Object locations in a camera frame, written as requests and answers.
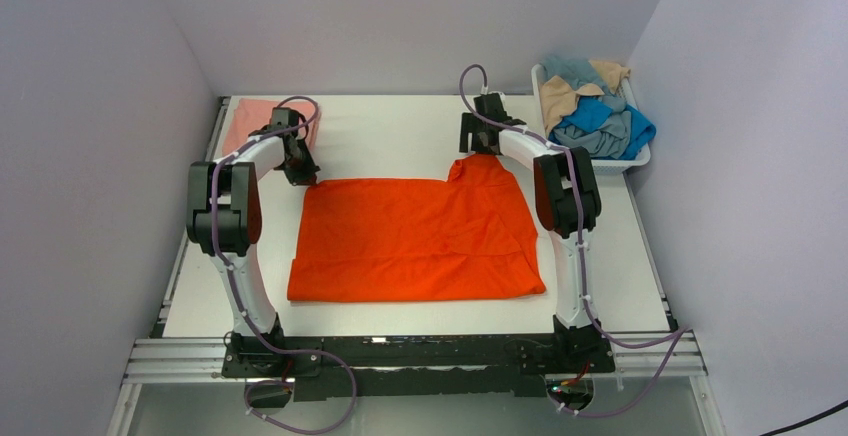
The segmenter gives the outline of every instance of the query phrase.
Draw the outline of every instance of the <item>white wall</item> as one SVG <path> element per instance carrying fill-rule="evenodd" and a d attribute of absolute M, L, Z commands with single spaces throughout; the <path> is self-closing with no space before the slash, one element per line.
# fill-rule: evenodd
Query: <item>white wall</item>
<path fill-rule="evenodd" d="M 552 51 L 627 59 L 658 1 L 166 0 L 219 94 L 526 89 Z"/>
<path fill-rule="evenodd" d="M 0 434 L 103 434 L 214 98 L 160 0 L 0 0 Z"/>
<path fill-rule="evenodd" d="M 731 435 L 848 395 L 846 8 L 661 0 L 630 59 L 658 127 L 633 178 L 640 211 Z"/>

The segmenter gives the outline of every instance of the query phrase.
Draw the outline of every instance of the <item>folded pink towel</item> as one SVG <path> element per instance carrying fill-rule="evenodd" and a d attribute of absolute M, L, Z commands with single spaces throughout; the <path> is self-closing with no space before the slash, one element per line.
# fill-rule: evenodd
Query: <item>folded pink towel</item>
<path fill-rule="evenodd" d="M 230 154 L 239 148 L 247 141 L 250 133 L 260 129 L 271 122 L 271 110 L 274 109 L 279 101 L 267 101 L 264 99 L 241 99 L 239 105 L 233 114 L 233 122 L 230 124 L 230 129 L 224 137 L 224 148 L 222 155 Z M 308 101 L 292 101 L 286 103 L 285 107 L 294 109 L 309 119 L 312 116 L 314 108 L 312 103 Z M 309 149 L 315 144 L 315 137 L 318 135 L 318 120 L 321 119 L 321 112 L 308 126 L 309 134 L 306 136 L 306 145 Z M 300 130 L 300 134 L 306 133 L 305 129 Z"/>

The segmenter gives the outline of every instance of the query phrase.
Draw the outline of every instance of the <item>laundry basket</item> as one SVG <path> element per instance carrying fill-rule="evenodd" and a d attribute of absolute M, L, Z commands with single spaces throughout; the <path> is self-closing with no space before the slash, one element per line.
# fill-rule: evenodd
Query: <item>laundry basket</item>
<path fill-rule="evenodd" d="M 539 88 L 545 84 L 545 67 L 541 64 L 533 66 L 530 70 L 530 78 L 533 80 L 533 95 L 536 97 L 536 111 L 539 120 L 543 121 L 542 115 L 542 99 L 539 97 Z M 633 92 L 630 90 L 630 81 L 627 78 L 621 80 L 621 85 L 618 88 L 618 96 L 627 100 L 627 104 L 639 109 L 636 106 L 636 101 L 633 99 Z M 646 144 L 639 150 L 636 159 L 633 160 L 616 160 L 616 159 L 593 159 L 592 168 L 595 174 L 619 174 L 633 166 L 642 166 L 651 159 L 651 149 Z"/>

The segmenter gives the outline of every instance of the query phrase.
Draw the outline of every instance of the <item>purple cable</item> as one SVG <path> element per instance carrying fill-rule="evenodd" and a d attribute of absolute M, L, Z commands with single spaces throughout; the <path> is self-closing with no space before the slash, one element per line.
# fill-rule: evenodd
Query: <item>purple cable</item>
<path fill-rule="evenodd" d="M 553 144 L 550 141 L 548 141 L 544 136 L 536 134 L 532 131 L 526 131 L 525 132 L 523 130 L 515 128 L 514 126 L 509 126 L 509 125 L 506 125 L 506 124 L 499 123 L 497 121 L 492 121 L 491 119 L 489 119 L 489 118 L 483 116 L 482 114 L 478 113 L 474 109 L 474 107 L 471 106 L 471 104 L 468 102 L 468 98 L 465 96 L 465 88 L 464 88 L 465 84 L 464 83 L 465 83 L 465 76 L 472 69 L 479 69 L 480 72 L 483 73 L 483 86 L 488 86 L 489 78 L 486 75 L 486 70 L 483 68 L 483 66 L 481 66 L 479 64 L 472 64 L 471 66 L 465 68 L 465 71 L 463 71 L 462 75 L 460 75 L 460 77 L 459 77 L 459 96 L 460 96 L 460 98 L 462 98 L 462 102 L 465 104 L 465 107 L 468 108 L 468 110 L 474 116 L 476 116 L 478 119 L 480 119 L 481 121 L 483 121 L 487 124 L 490 124 L 492 126 L 495 126 L 496 128 L 501 128 L 501 129 L 504 129 L 504 130 L 507 130 L 507 131 L 514 131 L 514 132 L 526 134 L 527 136 L 530 136 L 531 138 L 533 138 L 533 139 L 539 141 L 540 143 L 544 144 L 546 147 L 564 153 L 566 162 L 568 163 L 568 171 L 569 171 L 570 174 L 574 174 L 574 156 L 571 154 L 571 151 L 569 150 L 569 148 L 567 148 L 565 146 L 560 146 L 558 144 Z M 586 272 L 586 253 L 585 253 L 585 248 L 583 247 L 583 216 L 584 216 L 584 214 L 583 214 L 583 203 L 580 199 L 580 189 L 577 187 L 577 178 L 572 178 L 571 191 L 574 193 L 574 202 L 577 205 L 577 245 L 578 245 L 577 247 L 578 247 L 578 252 L 579 252 L 579 255 L 580 255 L 579 259 L 580 259 L 580 285 L 581 285 L 581 288 L 579 288 L 579 289 L 580 289 L 581 293 L 585 293 L 585 289 L 589 287 L 589 277 L 588 277 L 588 274 Z M 668 349 L 668 352 L 665 355 L 665 358 L 662 361 L 662 364 L 660 364 L 659 368 L 657 369 L 657 372 L 654 374 L 654 376 L 648 382 L 648 386 L 646 386 L 645 389 L 639 394 L 639 396 L 637 396 L 636 399 L 634 399 L 630 403 L 622 406 L 621 408 L 619 408 L 617 410 L 609 411 L 609 412 L 606 412 L 606 413 L 597 413 L 597 414 L 582 414 L 582 413 L 579 413 L 578 411 L 572 411 L 568 408 L 564 408 L 564 409 L 568 410 L 569 412 L 571 412 L 572 414 L 574 414 L 575 416 L 577 416 L 578 413 L 579 413 L 579 415 L 581 417 L 586 417 L 586 418 L 606 418 L 606 417 L 611 417 L 611 416 L 617 416 L 617 415 L 622 414 L 625 411 L 629 410 L 633 406 L 636 406 L 636 404 L 638 404 L 639 401 L 641 401 L 642 398 L 645 397 L 645 395 L 648 393 L 648 391 L 651 388 L 654 387 L 654 385 L 656 384 L 657 380 L 659 379 L 660 374 L 662 373 L 663 369 L 665 369 L 665 366 L 668 363 L 668 360 L 671 358 L 671 355 L 674 352 L 674 347 L 677 345 L 677 343 L 683 337 L 683 334 L 686 331 L 689 330 L 689 328 L 679 328 L 677 331 L 674 331 L 673 333 L 669 333 L 667 336 L 663 336 L 660 339 L 655 339 L 653 341 L 648 341 L 648 342 L 645 342 L 645 343 L 635 343 L 635 344 L 634 343 L 625 343 L 624 341 L 616 339 L 613 335 L 611 335 L 610 333 L 606 332 L 603 328 L 601 328 L 601 325 L 598 323 L 597 319 L 595 318 L 595 315 L 592 314 L 592 307 L 589 304 L 589 300 L 582 298 L 582 296 L 585 296 L 585 294 L 581 294 L 581 299 L 583 299 L 583 308 L 586 311 L 586 314 L 589 316 L 589 319 L 592 321 L 592 325 L 595 327 L 596 330 L 598 330 L 599 333 L 601 333 L 601 335 L 603 337 L 605 337 L 609 341 L 613 342 L 617 346 L 620 346 L 620 347 L 626 348 L 626 349 L 642 349 L 642 348 L 648 348 L 648 347 L 651 347 L 651 346 L 656 346 L 656 345 L 662 344 L 666 341 L 673 340 L 671 346 Z"/>
<path fill-rule="evenodd" d="M 264 134 L 261 137 L 259 137 L 258 139 L 251 139 L 251 140 L 247 141 L 245 144 L 243 144 L 237 150 L 233 151 L 232 153 L 230 153 L 227 156 L 225 156 L 224 158 L 222 158 L 220 161 L 218 161 L 217 164 L 215 164 L 215 168 L 212 170 L 212 188 L 218 187 L 218 179 L 219 179 L 220 174 L 221 174 L 221 168 L 223 166 L 225 166 L 227 163 L 229 163 L 230 161 L 232 161 L 233 159 L 235 159 L 239 154 L 242 154 L 243 152 L 245 152 L 248 149 L 250 149 L 251 147 L 253 147 L 255 144 L 257 144 L 261 141 L 265 141 L 268 138 L 276 137 L 276 136 L 279 136 L 281 134 L 299 131 L 301 128 L 308 126 L 313 120 L 315 120 L 315 118 L 318 116 L 318 103 L 312 98 L 309 98 L 309 97 L 306 97 L 306 96 L 292 96 L 292 97 L 286 98 L 285 100 L 280 102 L 280 104 L 278 104 L 277 107 L 279 108 L 282 105 L 288 103 L 289 101 L 293 101 L 293 100 L 296 100 L 296 99 L 301 99 L 301 100 L 309 101 L 310 103 L 312 103 L 312 105 L 315 107 L 315 111 L 312 113 L 312 116 L 309 119 L 307 119 L 306 121 L 304 121 L 303 123 L 298 124 L 297 126 L 293 126 L 291 128 L 286 128 L 286 129 L 281 129 L 279 131 L 274 131 L 274 132 L 271 132 L 271 133 L 268 133 L 268 134 Z M 352 387 L 352 396 L 351 396 L 351 399 L 350 399 L 350 404 L 348 404 L 347 410 L 342 415 L 342 417 L 339 418 L 339 420 L 336 421 L 335 423 L 327 426 L 326 428 L 321 428 L 321 429 L 295 428 L 294 426 L 289 426 L 289 425 L 287 425 L 287 424 L 285 424 L 281 421 L 278 421 L 274 418 L 269 417 L 268 415 L 262 414 L 259 411 L 253 409 L 253 407 L 250 405 L 250 393 L 253 392 L 254 389 L 256 389 L 259 386 L 269 386 L 269 385 L 279 385 L 279 386 L 283 386 L 283 387 L 291 387 L 291 384 L 287 383 L 285 381 L 278 382 L 278 381 L 275 381 L 275 380 L 264 380 L 264 381 L 259 381 L 259 382 L 251 384 L 247 388 L 247 390 L 244 392 L 244 404 L 248 408 L 248 412 L 250 414 L 256 416 L 257 418 L 263 420 L 263 421 L 266 421 L 268 423 L 273 424 L 274 426 L 277 426 L 278 428 L 282 428 L 282 429 L 285 429 L 287 431 L 291 431 L 293 433 L 298 433 L 298 434 L 324 434 L 324 433 L 328 433 L 328 432 L 338 428 L 339 426 L 341 426 L 342 423 L 344 423 L 347 420 L 348 417 L 350 417 L 350 414 L 353 411 L 353 406 L 356 404 L 357 386 L 356 386 L 356 378 L 354 377 L 353 370 L 350 369 L 350 366 L 348 366 L 347 363 L 342 361 L 342 359 L 339 358 L 338 356 L 336 356 L 335 354 L 328 353 L 326 351 L 317 350 L 317 349 L 280 349 L 280 348 L 275 347 L 271 343 L 269 343 L 262 336 L 262 332 L 259 330 L 258 327 L 256 327 L 256 324 L 253 322 L 253 320 L 250 318 L 250 315 L 248 314 L 247 310 L 244 308 L 244 303 L 241 300 L 241 294 L 239 293 L 238 286 L 236 285 L 236 277 L 235 277 L 235 274 L 233 274 L 232 261 L 230 261 L 230 259 L 227 258 L 227 256 L 224 255 L 224 253 L 221 251 L 221 246 L 220 246 L 220 242 L 219 242 L 219 239 L 218 239 L 218 197 L 217 197 L 217 194 L 212 195 L 212 197 L 209 200 L 209 204 L 210 204 L 210 213 L 211 213 L 211 217 L 212 217 L 212 248 L 215 251 L 215 255 L 221 260 L 221 262 L 224 263 L 224 267 L 226 268 L 226 271 L 227 271 L 227 281 L 229 282 L 230 290 L 233 292 L 233 301 L 235 301 L 235 303 L 236 303 L 236 308 L 238 309 L 239 313 L 241 313 L 242 317 L 244 318 L 244 322 L 247 323 L 248 327 L 250 327 L 250 330 L 253 331 L 253 334 L 256 336 L 256 338 L 259 340 L 259 342 L 262 343 L 262 345 L 265 346 L 269 351 L 271 351 L 273 353 L 277 353 L 277 354 L 283 354 L 283 355 L 289 355 L 289 356 L 293 356 L 293 355 L 296 355 L 296 354 L 314 354 L 314 355 L 324 356 L 326 358 L 330 358 L 333 361 L 335 361 L 336 363 L 338 363 L 339 366 L 344 368 L 344 370 L 347 372 L 348 376 L 350 376 L 350 383 L 351 383 L 351 387 Z"/>

